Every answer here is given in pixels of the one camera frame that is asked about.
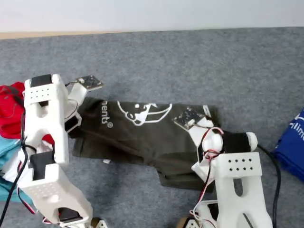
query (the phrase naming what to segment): teal cloth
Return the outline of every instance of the teal cloth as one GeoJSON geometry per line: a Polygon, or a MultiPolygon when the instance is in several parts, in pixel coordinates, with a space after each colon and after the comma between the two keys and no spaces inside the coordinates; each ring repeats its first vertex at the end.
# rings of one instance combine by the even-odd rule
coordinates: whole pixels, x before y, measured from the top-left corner
{"type": "MultiPolygon", "coordinates": [[[[20,150],[19,140],[15,139],[6,139],[0,136],[0,169],[2,166],[13,156],[14,153],[18,153],[20,150]]],[[[0,177],[0,201],[6,201],[6,198],[9,194],[12,183],[0,177]]],[[[20,190],[20,196],[24,201],[29,204],[32,204],[32,200],[28,197],[23,191],[20,190]]],[[[15,189],[11,197],[13,202],[21,202],[17,190],[15,189]]]]}

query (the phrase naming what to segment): white logo print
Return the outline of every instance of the white logo print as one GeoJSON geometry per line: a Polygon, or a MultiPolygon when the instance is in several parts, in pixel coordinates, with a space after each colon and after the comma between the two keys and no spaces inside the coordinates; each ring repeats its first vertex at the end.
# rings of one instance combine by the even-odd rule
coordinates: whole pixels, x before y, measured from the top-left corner
{"type": "Polygon", "coordinates": [[[141,126],[148,123],[157,123],[161,121],[172,109],[172,104],[168,104],[165,108],[159,108],[157,104],[135,104],[134,108],[124,107],[123,103],[117,101],[117,105],[135,126],[141,126]]]}
{"type": "Polygon", "coordinates": [[[107,101],[103,101],[101,103],[101,123],[102,124],[106,124],[108,126],[108,128],[112,128],[113,127],[113,123],[110,122],[110,117],[108,115],[108,102],[107,101]]]}
{"type": "MultiPolygon", "coordinates": [[[[294,120],[302,120],[302,121],[304,121],[304,118],[303,118],[303,117],[300,117],[300,114],[301,114],[301,113],[299,113],[299,114],[294,118],[294,120]]],[[[301,124],[300,124],[300,123],[290,123],[289,125],[291,126],[290,128],[293,129],[293,130],[295,130],[295,131],[297,131],[299,137],[302,138],[302,139],[304,140],[304,130],[303,130],[303,128],[301,127],[301,124]]]]}

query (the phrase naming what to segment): red cloth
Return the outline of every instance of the red cloth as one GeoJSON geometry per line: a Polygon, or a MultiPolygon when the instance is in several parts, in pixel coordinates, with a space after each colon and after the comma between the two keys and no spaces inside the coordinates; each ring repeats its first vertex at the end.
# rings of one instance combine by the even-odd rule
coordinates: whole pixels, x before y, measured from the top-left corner
{"type": "MultiPolygon", "coordinates": [[[[15,82],[7,86],[0,86],[0,135],[7,139],[20,139],[21,116],[24,111],[23,94],[24,84],[15,82]]],[[[45,135],[43,140],[54,145],[55,142],[50,134],[45,135]]]]}

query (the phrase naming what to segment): wooden baseboard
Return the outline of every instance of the wooden baseboard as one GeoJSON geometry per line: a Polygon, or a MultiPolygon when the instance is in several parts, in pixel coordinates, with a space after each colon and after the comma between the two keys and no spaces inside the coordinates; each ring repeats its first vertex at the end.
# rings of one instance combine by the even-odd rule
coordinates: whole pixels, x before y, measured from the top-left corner
{"type": "Polygon", "coordinates": [[[117,33],[117,32],[101,32],[101,31],[0,32],[0,39],[18,39],[18,38],[50,37],[50,36],[71,36],[71,35],[105,34],[105,33],[117,33]]]}

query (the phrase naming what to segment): blue cloth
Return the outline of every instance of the blue cloth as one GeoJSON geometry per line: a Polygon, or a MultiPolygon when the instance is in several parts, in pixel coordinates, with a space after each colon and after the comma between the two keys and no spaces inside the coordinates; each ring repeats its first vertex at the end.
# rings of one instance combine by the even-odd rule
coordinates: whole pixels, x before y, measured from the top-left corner
{"type": "MultiPolygon", "coordinates": [[[[13,156],[14,153],[17,153],[19,149],[19,140],[6,139],[0,136],[0,169],[2,169],[2,166],[13,156]]],[[[4,180],[2,177],[0,177],[0,201],[6,201],[11,186],[11,182],[4,180]]],[[[20,196],[24,201],[29,204],[32,204],[32,200],[30,199],[30,197],[28,197],[23,191],[20,191],[20,196]]],[[[17,195],[16,189],[13,192],[11,201],[21,202],[17,195]]]]}
{"type": "Polygon", "coordinates": [[[273,154],[283,169],[304,181],[304,109],[290,122],[273,154]]]}

